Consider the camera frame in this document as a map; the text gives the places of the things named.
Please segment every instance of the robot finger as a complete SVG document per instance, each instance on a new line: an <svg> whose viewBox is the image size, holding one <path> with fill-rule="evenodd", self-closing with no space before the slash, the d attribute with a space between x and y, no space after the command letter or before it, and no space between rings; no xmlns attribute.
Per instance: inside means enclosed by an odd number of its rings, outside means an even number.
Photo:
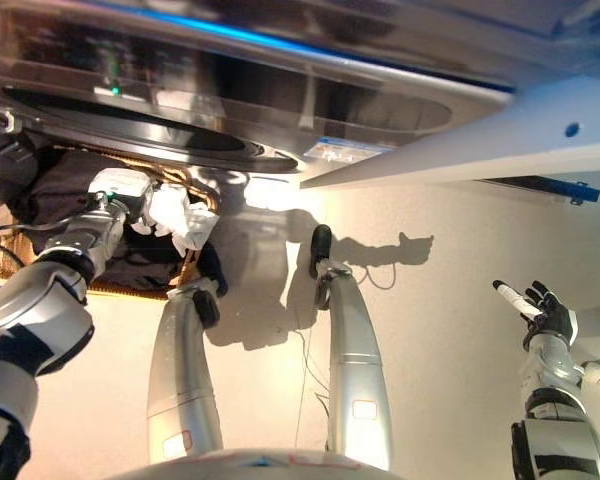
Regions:
<svg viewBox="0 0 600 480"><path fill-rule="evenodd" d="M538 295L538 292L536 292L535 290L533 290L532 288L527 288L524 291L525 295L527 297L529 297L527 300L529 301L529 303L535 305L536 307L538 305L540 305L540 302L542 302L542 297L540 295Z"/></svg>
<svg viewBox="0 0 600 480"><path fill-rule="evenodd" d="M537 315L542 313L535 305L532 305L524 296L518 293L515 289L501 280L493 282L493 288L504 297L504 299L511 304L513 308L518 310L528 319L534 319Z"/></svg>
<svg viewBox="0 0 600 480"><path fill-rule="evenodd" d="M540 295L542 295L543 298L548 293L551 293L549 291L549 289L547 287L545 287L544 284L539 282L538 280L534 280L533 283L531 284L531 286L533 288L535 288L540 293Z"/></svg>

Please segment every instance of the white cloth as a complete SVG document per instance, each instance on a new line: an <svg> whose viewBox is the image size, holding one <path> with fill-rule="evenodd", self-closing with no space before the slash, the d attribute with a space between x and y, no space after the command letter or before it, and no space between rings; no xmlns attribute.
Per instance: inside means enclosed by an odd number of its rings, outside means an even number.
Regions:
<svg viewBox="0 0 600 480"><path fill-rule="evenodd" d="M157 237L171 234L173 246L181 257L186 249L202 249L219 218L202 202L192 205L184 187L166 183L153 193L144 217L146 221L132 225L133 229L147 235L151 233L151 225L155 225Z"/></svg>

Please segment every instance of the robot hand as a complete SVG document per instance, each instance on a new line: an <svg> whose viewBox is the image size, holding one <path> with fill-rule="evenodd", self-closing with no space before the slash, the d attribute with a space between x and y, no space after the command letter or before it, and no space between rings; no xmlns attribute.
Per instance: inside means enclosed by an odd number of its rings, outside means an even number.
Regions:
<svg viewBox="0 0 600 480"><path fill-rule="evenodd" d="M573 345L578 335L576 314L565 307L542 283L534 281L532 288L525 290L526 298L500 280L493 282L493 287L527 322L529 332L522 342L526 351L529 351L531 339L539 333L555 335L568 347Z"/></svg>
<svg viewBox="0 0 600 480"><path fill-rule="evenodd" d="M526 297L500 280L493 286L529 327L521 369L526 415L511 426L516 480L600 480L600 436L581 400L585 369L569 351L578 333L575 312L538 281Z"/></svg>

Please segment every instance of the blue light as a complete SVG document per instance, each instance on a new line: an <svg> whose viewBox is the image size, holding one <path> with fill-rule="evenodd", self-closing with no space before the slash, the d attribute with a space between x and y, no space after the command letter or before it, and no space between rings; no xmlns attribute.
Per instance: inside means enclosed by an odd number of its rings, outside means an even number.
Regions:
<svg viewBox="0 0 600 480"><path fill-rule="evenodd" d="M239 40L253 45L262 45L281 50L293 50L296 52L306 52L314 54L330 53L326 50L310 47L301 43L296 43L289 40L282 40L276 37L270 37L268 35L263 35L260 33L249 32L247 30L241 30L239 28L207 22L205 20L196 20L192 18L180 17L178 15L172 15L169 13L155 12L151 10L144 10L141 8L123 7L119 5L107 5L107 7L115 8L117 10L128 11L136 15L142 15L144 17L153 18L162 22L180 25L182 27L187 27L192 30L211 33L214 35Z"/></svg>

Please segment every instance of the washing machine door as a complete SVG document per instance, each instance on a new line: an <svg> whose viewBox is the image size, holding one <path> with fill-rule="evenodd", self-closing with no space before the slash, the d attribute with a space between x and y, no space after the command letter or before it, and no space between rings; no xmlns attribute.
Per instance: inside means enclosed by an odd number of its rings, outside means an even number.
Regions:
<svg viewBox="0 0 600 480"><path fill-rule="evenodd" d="M512 99L505 81L392 64L364 43L309 43L324 19L293 39L266 24L231 25L214 10L222 3L185 2L180 12L163 8L177 1L124 3L0 2L0 115L60 143L307 177Z"/></svg>

